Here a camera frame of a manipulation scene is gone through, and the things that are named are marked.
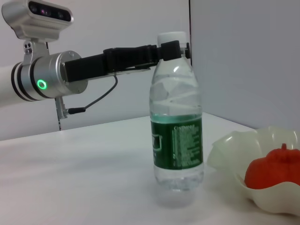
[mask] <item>camera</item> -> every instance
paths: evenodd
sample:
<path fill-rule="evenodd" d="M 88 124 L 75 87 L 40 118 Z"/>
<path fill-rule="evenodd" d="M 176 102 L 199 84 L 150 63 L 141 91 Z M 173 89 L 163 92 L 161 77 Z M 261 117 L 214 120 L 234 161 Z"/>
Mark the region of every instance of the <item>camera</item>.
<path fill-rule="evenodd" d="M 47 6 L 38 2 L 30 1 L 28 3 L 29 10 L 35 15 L 47 16 L 53 19 L 64 20 L 70 22 L 71 14 L 64 9 Z"/>
<path fill-rule="evenodd" d="M 9 1 L 2 6 L 2 15 L 19 39 L 43 42 L 58 40 L 74 20 L 68 8 L 42 0 Z"/>

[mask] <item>white bowl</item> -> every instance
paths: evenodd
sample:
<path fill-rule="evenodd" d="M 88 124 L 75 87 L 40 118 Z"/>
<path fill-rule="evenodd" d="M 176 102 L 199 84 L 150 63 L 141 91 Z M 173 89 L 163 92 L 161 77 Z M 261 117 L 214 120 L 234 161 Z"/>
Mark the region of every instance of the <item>white bowl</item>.
<path fill-rule="evenodd" d="M 300 186 L 284 182 L 266 189 L 246 187 L 245 174 L 249 164 L 265 157 L 271 150 L 300 149 L 300 132 L 269 127 L 248 132 L 232 132 L 213 144 L 207 164 L 217 170 L 226 170 L 235 176 L 246 198 L 252 199 L 262 210 L 271 213 L 289 213 L 300 216 Z"/>

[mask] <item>green led ring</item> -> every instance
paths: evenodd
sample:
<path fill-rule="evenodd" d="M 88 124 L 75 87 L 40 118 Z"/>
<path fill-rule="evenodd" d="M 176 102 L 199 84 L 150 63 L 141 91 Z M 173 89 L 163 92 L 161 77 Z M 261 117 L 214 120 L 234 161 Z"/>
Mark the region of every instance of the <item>green led ring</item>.
<path fill-rule="evenodd" d="M 47 83 L 43 80 L 38 80 L 37 81 L 37 86 L 42 89 L 42 90 L 45 90 L 47 89 Z"/>

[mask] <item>table surface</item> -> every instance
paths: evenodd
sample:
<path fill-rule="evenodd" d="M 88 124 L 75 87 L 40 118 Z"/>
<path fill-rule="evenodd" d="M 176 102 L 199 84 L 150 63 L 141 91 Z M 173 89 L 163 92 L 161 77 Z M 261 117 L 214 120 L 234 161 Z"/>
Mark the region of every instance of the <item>table surface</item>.
<path fill-rule="evenodd" d="M 250 128 L 203 114 L 211 145 Z M 192 192 L 160 188 L 153 176 L 149 117 L 0 142 L 1 225 L 299 225 L 259 210 L 229 179 L 205 167 Z"/>

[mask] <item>gray wall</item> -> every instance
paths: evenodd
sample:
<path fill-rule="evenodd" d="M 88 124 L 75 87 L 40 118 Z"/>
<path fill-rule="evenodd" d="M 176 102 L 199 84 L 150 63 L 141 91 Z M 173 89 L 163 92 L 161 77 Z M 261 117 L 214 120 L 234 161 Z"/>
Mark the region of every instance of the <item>gray wall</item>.
<path fill-rule="evenodd" d="M 203 110 L 300 130 L 300 1 L 191 0 Z"/>
<path fill-rule="evenodd" d="M 8 0 L 0 0 L 0 7 Z M 5 23 L 0 14 L 0 68 L 23 61 L 23 40 Z M 0 108 L 0 141 L 58 131 L 54 100 L 21 103 Z"/>
<path fill-rule="evenodd" d="M 74 50 L 82 57 L 111 47 L 155 45 L 161 32 L 189 31 L 188 0 L 75 0 L 65 2 L 74 24 L 50 44 L 51 52 Z M 153 71 L 118 76 L 116 89 L 85 113 L 61 121 L 62 129 L 142 117 L 149 114 Z M 104 94 L 114 78 L 89 81 L 80 95 L 65 97 L 66 107 L 82 107 Z"/>
<path fill-rule="evenodd" d="M 8 0 L 0 0 L 0 5 Z M 187 0 L 48 0 L 74 14 L 72 26 L 49 44 L 50 53 L 74 50 L 82 57 L 111 47 L 156 44 L 161 32 L 189 31 Z M 0 67 L 23 60 L 23 41 L 0 16 Z M 86 113 L 62 120 L 62 129 L 146 116 L 153 70 L 119 76 L 119 85 Z M 65 97 L 66 107 L 81 107 L 113 85 L 113 78 L 90 81 L 80 95 Z M 0 140 L 58 131 L 54 100 L 0 108 Z"/>

